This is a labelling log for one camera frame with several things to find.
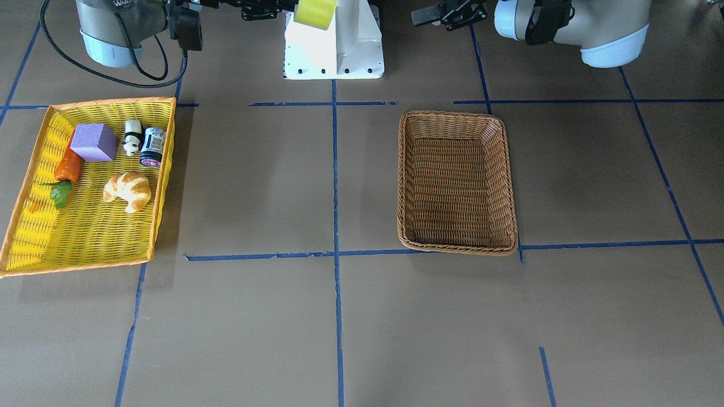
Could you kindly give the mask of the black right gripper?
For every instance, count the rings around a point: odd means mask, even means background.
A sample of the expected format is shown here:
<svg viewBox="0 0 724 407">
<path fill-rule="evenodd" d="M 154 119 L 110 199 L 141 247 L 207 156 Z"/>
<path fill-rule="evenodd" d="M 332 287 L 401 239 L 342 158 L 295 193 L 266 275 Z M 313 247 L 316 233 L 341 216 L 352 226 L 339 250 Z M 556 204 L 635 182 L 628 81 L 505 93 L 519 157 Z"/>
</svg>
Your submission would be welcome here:
<svg viewBox="0 0 724 407">
<path fill-rule="evenodd" d="M 220 3 L 231 7 L 241 8 L 241 15 L 245 21 L 274 20 L 279 11 L 294 11 L 297 1 L 212 1 L 212 0 L 170 0 L 170 7 L 191 8 L 201 11 L 205 8 L 219 8 Z"/>
</svg>

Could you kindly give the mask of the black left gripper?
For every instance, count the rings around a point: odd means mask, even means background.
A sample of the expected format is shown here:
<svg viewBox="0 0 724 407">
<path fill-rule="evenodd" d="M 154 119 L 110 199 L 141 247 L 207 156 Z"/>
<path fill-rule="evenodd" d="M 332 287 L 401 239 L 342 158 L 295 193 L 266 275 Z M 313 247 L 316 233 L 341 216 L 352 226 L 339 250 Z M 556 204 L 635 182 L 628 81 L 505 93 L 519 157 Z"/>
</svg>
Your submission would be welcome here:
<svg viewBox="0 0 724 407">
<path fill-rule="evenodd" d="M 414 27 L 442 25 L 447 31 L 464 28 L 489 15 L 486 1 L 443 1 L 441 6 L 419 8 L 411 11 Z"/>
</svg>

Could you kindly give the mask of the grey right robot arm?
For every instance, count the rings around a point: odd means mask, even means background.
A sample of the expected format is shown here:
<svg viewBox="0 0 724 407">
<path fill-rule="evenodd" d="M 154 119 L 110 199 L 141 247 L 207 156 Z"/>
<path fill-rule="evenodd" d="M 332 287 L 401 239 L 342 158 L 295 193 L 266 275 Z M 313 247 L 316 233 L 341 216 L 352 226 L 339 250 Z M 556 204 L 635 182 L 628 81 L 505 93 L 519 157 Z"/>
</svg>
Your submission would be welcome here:
<svg viewBox="0 0 724 407">
<path fill-rule="evenodd" d="M 135 64 L 142 43 L 168 31 L 183 51 L 202 50 L 201 10 L 229 5 L 245 21 L 273 20 L 293 11 L 297 1 L 77 1 L 86 51 L 106 67 Z"/>
</svg>

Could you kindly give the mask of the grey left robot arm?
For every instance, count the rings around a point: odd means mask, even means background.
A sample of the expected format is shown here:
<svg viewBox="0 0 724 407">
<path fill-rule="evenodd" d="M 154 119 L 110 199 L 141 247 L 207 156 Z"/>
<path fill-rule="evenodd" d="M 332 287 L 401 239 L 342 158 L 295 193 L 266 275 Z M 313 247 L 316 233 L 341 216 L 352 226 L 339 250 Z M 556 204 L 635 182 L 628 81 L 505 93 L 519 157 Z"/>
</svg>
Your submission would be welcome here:
<svg viewBox="0 0 724 407">
<path fill-rule="evenodd" d="M 528 46 L 576 46 L 595 68 L 626 65 L 642 52 L 650 1 L 498 1 L 494 26 Z"/>
</svg>

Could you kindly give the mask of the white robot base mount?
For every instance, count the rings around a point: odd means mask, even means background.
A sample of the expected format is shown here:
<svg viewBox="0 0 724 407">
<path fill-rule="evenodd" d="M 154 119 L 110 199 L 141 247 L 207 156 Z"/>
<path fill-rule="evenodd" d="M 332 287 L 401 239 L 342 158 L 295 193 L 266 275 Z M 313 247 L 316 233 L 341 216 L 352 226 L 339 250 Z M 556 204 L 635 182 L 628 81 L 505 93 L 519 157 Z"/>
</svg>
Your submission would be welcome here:
<svg viewBox="0 0 724 407">
<path fill-rule="evenodd" d="M 378 7 L 337 1 L 327 30 L 301 25 L 288 11 L 284 73 L 288 80 L 366 80 L 385 72 Z"/>
</svg>

